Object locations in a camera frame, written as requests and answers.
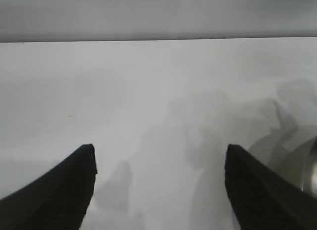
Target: white surface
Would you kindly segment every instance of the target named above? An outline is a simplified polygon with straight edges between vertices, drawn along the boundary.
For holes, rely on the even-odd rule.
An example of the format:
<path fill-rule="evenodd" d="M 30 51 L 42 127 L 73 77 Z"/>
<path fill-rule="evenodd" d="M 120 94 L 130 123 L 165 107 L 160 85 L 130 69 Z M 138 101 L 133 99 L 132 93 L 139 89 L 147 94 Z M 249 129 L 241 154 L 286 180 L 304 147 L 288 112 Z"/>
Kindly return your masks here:
<path fill-rule="evenodd" d="M 317 0 L 0 0 L 0 41 L 316 35 Z"/>
<path fill-rule="evenodd" d="M 274 165 L 313 137 L 316 56 L 316 38 L 0 44 L 0 197 L 93 143 L 83 230 L 232 230 L 226 146 Z"/>

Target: gray background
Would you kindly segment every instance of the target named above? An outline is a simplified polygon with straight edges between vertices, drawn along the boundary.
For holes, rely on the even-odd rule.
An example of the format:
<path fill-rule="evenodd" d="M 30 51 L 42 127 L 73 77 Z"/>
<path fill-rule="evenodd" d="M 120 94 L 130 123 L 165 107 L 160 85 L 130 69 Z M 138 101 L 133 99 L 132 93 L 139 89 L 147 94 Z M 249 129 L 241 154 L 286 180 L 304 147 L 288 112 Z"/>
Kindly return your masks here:
<path fill-rule="evenodd" d="M 311 36 L 317 0 L 0 0 L 0 42 Z"/>

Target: white table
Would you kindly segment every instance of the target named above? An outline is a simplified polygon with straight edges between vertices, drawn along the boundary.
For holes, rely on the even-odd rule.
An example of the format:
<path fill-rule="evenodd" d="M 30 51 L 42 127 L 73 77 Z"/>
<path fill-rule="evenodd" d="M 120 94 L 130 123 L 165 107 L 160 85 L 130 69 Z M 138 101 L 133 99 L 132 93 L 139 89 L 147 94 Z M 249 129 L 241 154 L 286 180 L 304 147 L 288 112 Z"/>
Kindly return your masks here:
<path fill-rule="evenodd" d="M 226 146 L 274 165 L 314 137 L 316 58 L 316 38 L 0 44 L 0 197 L 93 143 L 82 230 L 238 229 Z"/>

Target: textured black material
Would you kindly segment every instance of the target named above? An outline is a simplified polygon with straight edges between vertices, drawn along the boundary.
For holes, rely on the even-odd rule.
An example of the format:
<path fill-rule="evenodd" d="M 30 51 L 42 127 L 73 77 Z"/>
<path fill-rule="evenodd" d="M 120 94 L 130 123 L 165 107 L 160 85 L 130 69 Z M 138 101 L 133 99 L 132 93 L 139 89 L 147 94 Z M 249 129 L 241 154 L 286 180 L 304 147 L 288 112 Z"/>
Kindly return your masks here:
<path fill-rule="evenodd" d="M 225 186 L 241 230 L 317 230 L 317 200 L 229 145 Z"/>
<path fill-rule="evenodd" d="M 49 172 L 0 200 L 0 230 L 78 230 L 96 173 L 94 147 L 81 146 Z"/>

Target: metallic object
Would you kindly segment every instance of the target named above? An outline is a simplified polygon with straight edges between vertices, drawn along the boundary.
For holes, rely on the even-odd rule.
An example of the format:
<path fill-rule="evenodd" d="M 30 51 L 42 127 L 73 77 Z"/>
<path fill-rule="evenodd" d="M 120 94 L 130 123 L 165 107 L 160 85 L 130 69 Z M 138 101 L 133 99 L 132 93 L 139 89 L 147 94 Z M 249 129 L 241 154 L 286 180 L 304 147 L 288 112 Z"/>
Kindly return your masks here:
<path fill-rule="evenodd" d="M 301 191 L 317 198 L 317 139 L 290 153 L 275 172 Z"/>

